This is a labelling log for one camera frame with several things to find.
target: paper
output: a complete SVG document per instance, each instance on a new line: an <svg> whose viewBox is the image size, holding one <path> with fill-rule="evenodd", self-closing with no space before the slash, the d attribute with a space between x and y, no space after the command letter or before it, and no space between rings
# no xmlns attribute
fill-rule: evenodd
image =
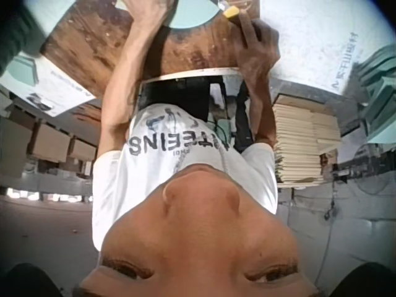
<svg viewBox="0 0 396 297"><path fill-rule="evenodd" d="M81 105L95 97L44 56L35 59L38 82L35 87L14 79L7 71L0 84L50 116Z"/></svg>

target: fingers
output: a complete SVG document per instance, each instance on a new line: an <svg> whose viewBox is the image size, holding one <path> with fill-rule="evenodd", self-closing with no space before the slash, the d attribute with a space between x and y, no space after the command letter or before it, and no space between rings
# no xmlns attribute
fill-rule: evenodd
<svg viewBox="0 0 396 297"><path fill-rule="evenodd" d="M248 13L244 10L239 12L239 20L241 21L241 27L243 31L243 35L245 37L247 46L252 46L258 42L256 33L254 31L254 27L252 24L252 20Z"/></svg>
<svg viewBox="0 0 396 297"><path fill-rule="evenodd" d="M243 33L238 26L230 23L231 27L231 39L233 41L234 50L236 53L244 49Z"/></svg>

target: cardboard box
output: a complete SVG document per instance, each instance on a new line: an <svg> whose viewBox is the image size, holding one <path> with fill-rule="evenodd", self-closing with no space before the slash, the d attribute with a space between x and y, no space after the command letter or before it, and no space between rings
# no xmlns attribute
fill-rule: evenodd
<svg viewBox="0 0 396 297"><path fill-rule="evenodd" d="M31 154L39 159L66 162L70 136L49 125L39 124L31 143Z"/></svg>
<svg viewBox="0 0 396 297"><path fill-rule="evenodd" d="M9 119L31 131L35 127L36 119L18 108L13 108Z"/></svg>
<svg viewBox="0 0 396 297"><path fill-rule="evenodd" d="M0 119L0 131L0 174L20 178L32 132L5 118Z"/></svg>
<svg viewBox="0 0 396 297"><path fill-rule="evenodd" d="M69 148L69 157L82 161L93 161L96 157L97 149L78 139L72 139Z"/></svg>

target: cable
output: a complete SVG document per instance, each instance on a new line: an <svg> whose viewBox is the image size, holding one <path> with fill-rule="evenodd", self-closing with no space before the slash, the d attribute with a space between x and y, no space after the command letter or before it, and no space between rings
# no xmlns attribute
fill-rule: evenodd
<svg viewBox="0 0 396 297"><path fill-rule="evenodd" d="M228 144L226 143L226 142L227 142L227 134L225 133L224 129L223 129L222 127L220 127L216 122L213 122L213 121L207 121L207 122L210 123L210 124L214 124L216 129L217 129L217 128L220 128L220 130L222 130L222 133L223 133L223 136L224 136L224 139L225 139L225 142L224 142L224 141L222 141L222 142L223 142L223 145L224 145L226 148L228 148L229 146L228 146Z"/></svg>
<svg viewBox="0 0 396 297"><path fill-rule="evenodd" d="M331 207L330 210L333 210L333 209L334 209L334 200L335 200L335 181L333 181L332 207ZM328 211L328 212L325 214L325 216L326 216L327 214L329 214L329 216L331 216L330 211ZM322 263L321 263L321 267L319 268L319 271L318 271L318 273L317 273L317 277L316 277L315 283L314 283L316 287L317 287L317 283L318 283L318 281L319 281L319 279L320 279L320 277L321 277L321 275L322 275L322 271L323 271L323 268L324 268L324 264L325 264L325 262L326 262L327 254L329 253L329 247L330 247L330 242L331 242L332 233L333 233L333 224L334 224L334 220L332 220L331 223L330 223L329 237L327 238L326 248L325 248L325 250L324 250L323 259L322 259Z"/></svg>

